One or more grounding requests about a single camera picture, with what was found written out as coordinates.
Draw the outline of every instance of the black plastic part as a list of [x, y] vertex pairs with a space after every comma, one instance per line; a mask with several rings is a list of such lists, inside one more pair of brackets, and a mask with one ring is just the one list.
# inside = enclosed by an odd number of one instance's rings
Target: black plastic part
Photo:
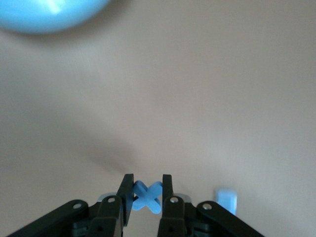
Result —
[[70, 201], [12, 233], [8, 237], [68, 237], [72, 223], [88, 216], [88, 204], [82, 200]]
[[162, 177], [162, 218], [158, 237], [184, 237], [186, 233], [184, 215], [184, 201], [174, 196], [172, 176], [164, 174]]
[[[211, 209], [205, 210], [204, 204], [210, 204]], [[197, 205], [197, 211], [207, 220], [216, 225], [216, 229], [220, 236], [228, 237], [263, 237], [252, 227], [244, 223], [242, 220], [231, 214], [225, 208], [213, 201], [201, 202]]]
[[117, 192], [117, 196], [120, 196], [122, 199], [124, 226], [127, 226], [128, 224], [128, 219], [134, 202], [133, 187], [134, 174], [125, 174]]
[[121, 237], [122, 231], [122, 199], [119, 196], [106, 197], [101, 202], [97, 217], [91, 221], [86, 237]]
[[162, 176], [162, 205], [167, 197], [173, 196], [172, 176], [164, 174]]
[[184, 201], [180, 197], [169, 196], [163, 203], [158, 237], [184, 237], [185, 232]]

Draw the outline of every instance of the small blue block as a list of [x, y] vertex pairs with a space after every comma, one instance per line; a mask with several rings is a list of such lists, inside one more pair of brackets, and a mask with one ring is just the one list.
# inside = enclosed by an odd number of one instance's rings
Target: small blue block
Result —
[[162, 182], [155, 182], [148, 188], [142, 181], [134, 184], [134, 193], [137, 195], [133, 202], [133, 210], [139, 211], [147, 206], [154, 214], [161, 212], [161, 204], [158, 197], [162, 195]]
[[223, 208], [228, 210], [233, 215], [236, 215], [237, 210], [237, 193], [231, 189], [218, 189], [216, 191], [216, 201]]

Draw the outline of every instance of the blue cross-shaped block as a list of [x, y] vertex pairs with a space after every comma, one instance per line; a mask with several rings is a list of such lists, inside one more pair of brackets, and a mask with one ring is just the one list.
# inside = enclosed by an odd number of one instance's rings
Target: blue cross-shaped block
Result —
[[155, 182], [147, 188], [142, 181], [138, 180], [135, 182], [133, 190], [137, 195], [133, 202], [133, 210], [139, 211], [144, 206], [147, 206], [154, 214], [161, 212], [158, 197], [162, 195], [162, 182]]

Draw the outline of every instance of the light blue sphere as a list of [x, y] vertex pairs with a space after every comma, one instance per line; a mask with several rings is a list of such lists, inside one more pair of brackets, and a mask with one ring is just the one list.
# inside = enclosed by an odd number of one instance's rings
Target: light blue sphere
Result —
[[102, 10], [110, 0], [0, 0], [0, 27], [47, 34], [76, 26]]

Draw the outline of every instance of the beige floor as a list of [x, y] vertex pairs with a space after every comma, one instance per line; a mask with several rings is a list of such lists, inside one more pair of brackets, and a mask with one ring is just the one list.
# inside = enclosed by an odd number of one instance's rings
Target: beige floor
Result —
[[235, 189], [267, 237], [314, 237], [315, 170], [314, 0], [118, 0], [61, 34], [0, 31], [0, 236], [169, 173], [194, 204]]

